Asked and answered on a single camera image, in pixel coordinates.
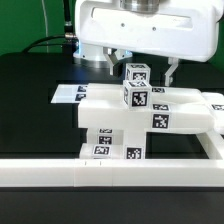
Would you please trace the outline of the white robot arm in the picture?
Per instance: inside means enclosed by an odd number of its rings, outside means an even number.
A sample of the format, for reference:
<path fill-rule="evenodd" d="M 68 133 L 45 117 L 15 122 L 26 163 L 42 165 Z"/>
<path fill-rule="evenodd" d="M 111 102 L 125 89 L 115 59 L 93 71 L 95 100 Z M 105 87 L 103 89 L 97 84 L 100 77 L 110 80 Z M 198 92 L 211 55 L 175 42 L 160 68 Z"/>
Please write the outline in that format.
<path fill-rule="evenodd" d="M 181 59 L 215 54 L 223 16 L 224 0 L 76 0 L 74 57 L 113 68 L 126 51 L 163 56 L 170 85 Z"/>

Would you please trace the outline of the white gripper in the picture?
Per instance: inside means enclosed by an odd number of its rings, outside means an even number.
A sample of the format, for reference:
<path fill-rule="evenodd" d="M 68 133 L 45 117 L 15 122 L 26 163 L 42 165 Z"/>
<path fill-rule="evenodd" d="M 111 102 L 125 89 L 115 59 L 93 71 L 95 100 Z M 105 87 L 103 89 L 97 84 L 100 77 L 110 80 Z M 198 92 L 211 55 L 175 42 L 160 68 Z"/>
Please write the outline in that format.
<path fill-rule="evenodd" d="M 104 47 L 112 76 L 120 76 L 123 69 L 116 49 L 169 57 L 166 87 L 173 82 L 179 59 L 205 62 L 215 54 L 222 0 L 161 0 L 155 13 L 124 9 L 123 2 L 77 0 L 75 5 L 78 39 Z"/>

